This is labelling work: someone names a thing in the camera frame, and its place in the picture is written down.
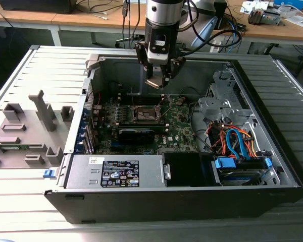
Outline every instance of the green circuit board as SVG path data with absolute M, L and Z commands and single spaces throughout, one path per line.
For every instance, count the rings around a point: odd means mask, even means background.
M 164 103 L 160 108 L 160 115 L 163 113 L 162 125 L 155 124 L 154 130 L 165 130 L 165 134 L 156 134 L 152 144 L 141 145 L 118 145 L 116 137 L 118 126 L 117 111 L 123 110 L 122 115 L 125 119 L 123 123 L 133 123 L 132 128 L 137 128 L 134 124 L 133 108 L 131 105 L 120 105 L 116 102 L 109 101 L 102 105 L 103 122 L 98 125 L 99 146 L 96 148 L 96 154 L 161 154 L 171 151 L 197 151 L 195 136 L 191 130 L 188 121 L 188 105 L 180 102 L 179 98 L 171 99 L 171 105 Z M 136 108 L 144 111 L 151 110 L 154 105 L 139 105 Z M 142 122 L 152 122 L 152 116 L 143 116 Z M 140 129 L 148 128 L 148 126 L 139 126 Z

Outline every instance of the motherboard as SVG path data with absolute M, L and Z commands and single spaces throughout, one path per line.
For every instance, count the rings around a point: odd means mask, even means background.
M 96 154 L 197 151 L 183 98 L 110 98 L 97 106 L 96 113 Z

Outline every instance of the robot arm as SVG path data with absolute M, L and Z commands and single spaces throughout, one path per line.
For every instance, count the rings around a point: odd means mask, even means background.
M 183 4 L 184 0 L 147 0 L 145 41 L 135 49 L 147 72 L 146 83 L 155 88 L 164 88 L 185 63 L 175 48 Z M 160 65 L 161 78 L 153 76 L 153 64 Z

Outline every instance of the power supply label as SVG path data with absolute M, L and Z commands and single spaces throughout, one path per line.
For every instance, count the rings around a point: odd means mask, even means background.
M 133 188 L 139 186 L 139 161 L 104 161 L 101 187 Z

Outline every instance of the blue latch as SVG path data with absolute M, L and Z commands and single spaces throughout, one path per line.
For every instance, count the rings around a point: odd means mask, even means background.
M 54 170 L 47 169 L 47 170 L 45 170 L 44 175 L 42 175 L 42 177 L 44 177 L 44 178 L 55 178 L 54 175 L 55 175 Z
M 236 163 L 232 158 L 221 157 L 215 160 L 216 168 L 236 168 Z
M 271 161 L 270 158 L 266 158 L 266 159 L 265 159 L 265 162 L 266 162 L 266 165 L 267 165 L 268 167 L 273 166 L 273 163 L 272 163 L 272 161 Z

